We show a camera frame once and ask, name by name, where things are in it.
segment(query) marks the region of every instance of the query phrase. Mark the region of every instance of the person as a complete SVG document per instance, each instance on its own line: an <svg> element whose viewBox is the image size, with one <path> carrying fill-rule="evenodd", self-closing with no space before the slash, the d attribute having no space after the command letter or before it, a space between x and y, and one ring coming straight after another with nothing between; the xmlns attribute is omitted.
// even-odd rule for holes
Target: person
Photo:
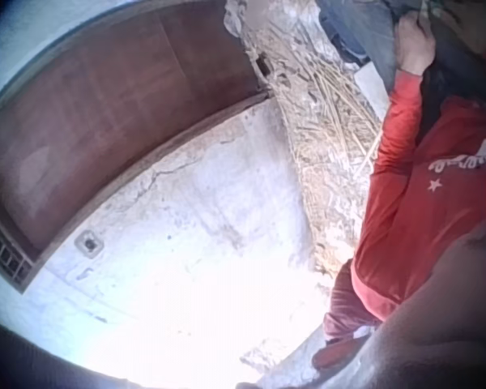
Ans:
<svg viewBox="0 0 486 389"><path fill-rule="evenodd" d="M313 357L323 379L305 388L486 388L486 95L449 91L418 140L437 40L416 11L399 19L394 39L359 245L335 282L328 345ZM365 323L377 330L354 340Z"/></svg>

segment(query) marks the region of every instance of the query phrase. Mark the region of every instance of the jeans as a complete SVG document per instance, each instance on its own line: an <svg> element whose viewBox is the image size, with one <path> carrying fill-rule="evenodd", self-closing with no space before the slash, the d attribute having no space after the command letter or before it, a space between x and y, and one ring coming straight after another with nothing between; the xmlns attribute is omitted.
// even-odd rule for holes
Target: jeans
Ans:
<svg viewBox="0 0 486 389"><path fill-rule="evenodd" d="M371 58L386 90L394 87L396 57L394 26L409 11L420 9L420 0L317 0L321 14L336 21L341 36L352 34ZM441 103L456 95L486 104L486 63L472 53L438 18L430 16L436 37L436 61L422 83L422 132L441 114Z"/></svg>

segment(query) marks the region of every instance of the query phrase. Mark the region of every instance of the dark hair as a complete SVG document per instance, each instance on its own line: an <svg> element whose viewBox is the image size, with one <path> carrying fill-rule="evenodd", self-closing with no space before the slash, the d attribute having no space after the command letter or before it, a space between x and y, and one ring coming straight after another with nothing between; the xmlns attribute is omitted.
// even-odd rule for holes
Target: dark hair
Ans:
<svg viewBox="0 0 486 389"><path fill-rule="evenodd" d="M385 368L368 389L486 389L486 367L406 364Z"/></svg>

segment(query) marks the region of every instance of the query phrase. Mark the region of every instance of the hand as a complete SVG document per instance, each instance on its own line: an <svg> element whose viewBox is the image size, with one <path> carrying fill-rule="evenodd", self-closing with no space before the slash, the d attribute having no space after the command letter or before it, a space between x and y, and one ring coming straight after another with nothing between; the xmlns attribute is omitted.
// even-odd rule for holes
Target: hand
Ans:
<svg viewBox="0 0 486 389"><path fill-rule="evenodd" d="M416 11L405 14L396 25L395 36L398 68L423 75L436 57L436 40L428 18Z"/></svg>

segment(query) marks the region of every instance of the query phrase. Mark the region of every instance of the vent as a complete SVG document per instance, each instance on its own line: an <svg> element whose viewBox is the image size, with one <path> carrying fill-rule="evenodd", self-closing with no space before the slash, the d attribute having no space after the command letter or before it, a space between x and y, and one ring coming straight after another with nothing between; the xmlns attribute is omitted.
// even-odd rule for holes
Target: vent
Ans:
<svg viewBox="0 0 486 389"><path fill-rule="evenodd" d="M22 255L0 231L0 272L17 289L24 291L32 273L33 263Z"/></svg>

